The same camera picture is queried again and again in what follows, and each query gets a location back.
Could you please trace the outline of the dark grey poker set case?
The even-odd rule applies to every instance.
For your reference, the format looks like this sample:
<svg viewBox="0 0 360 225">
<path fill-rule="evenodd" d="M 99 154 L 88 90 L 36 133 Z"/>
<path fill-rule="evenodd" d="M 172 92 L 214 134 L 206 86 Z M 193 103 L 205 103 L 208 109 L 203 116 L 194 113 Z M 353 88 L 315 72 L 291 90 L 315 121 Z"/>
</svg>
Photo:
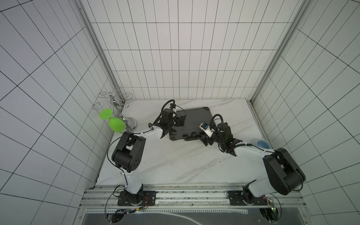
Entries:
<svg viewBox="0 0 360 225">
<path fill-rule="evenodd" d="M 171 141 L 184 140 L 194 141 L 198 140 L 204 132 L 200 129 L 201 123 L 209 123 L 212 118 L 212 113 L 208 107 L 192 108 L 177 110 L 177 117 L 185 116 L 184 126 L 174 126 L 169 131 L 169 139 Z"/>
</svg>

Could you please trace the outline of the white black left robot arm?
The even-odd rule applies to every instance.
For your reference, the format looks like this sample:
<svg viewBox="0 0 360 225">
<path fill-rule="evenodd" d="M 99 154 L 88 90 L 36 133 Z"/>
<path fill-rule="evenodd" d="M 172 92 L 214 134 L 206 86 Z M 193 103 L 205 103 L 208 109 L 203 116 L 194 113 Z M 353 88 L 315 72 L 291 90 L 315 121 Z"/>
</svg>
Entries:
<svg viewBox="0 0 360 225">
<path fill-rule="evenodd" d="M 149 129 L 138 133 L 126 131 L 121 136 L 115 147 L 111 160 L 114 165 L 123 171 L 126 185 L 125 191 L 133 196 L 138 196 L 143 191 L 143 184 L 137 175 L 145 145 L 154 140 L 165 137 L 173 127 L 182 127 L 185 125 L 187 113 L 180 114 L 176 107 L 161 110 L 161 113 L 153 123 L 150 123 Z"/>
</svg>

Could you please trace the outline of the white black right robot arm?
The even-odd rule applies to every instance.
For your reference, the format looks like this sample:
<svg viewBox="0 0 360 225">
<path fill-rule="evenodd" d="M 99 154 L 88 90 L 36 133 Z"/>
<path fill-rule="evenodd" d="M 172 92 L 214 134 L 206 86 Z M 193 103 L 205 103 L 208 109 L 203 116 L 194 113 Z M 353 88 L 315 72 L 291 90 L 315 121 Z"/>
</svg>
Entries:
<svg viewBox="0 0 360 225">
<path fill-rule="evenodd" d="M 227 123 L 217 126 L 202 123 L 199 128 L 203 131 L 199 139 L 205 146 L 217 143 L 223 153 L 264 166 L 262 175 L 243 187 L 241 197 L 247 204 L 252 204 L 254 199 L 267 194 L 288 195 L 306 180 L 305 174 L 286 149 L 262 149 L 236 139 Z"/>
</svg>

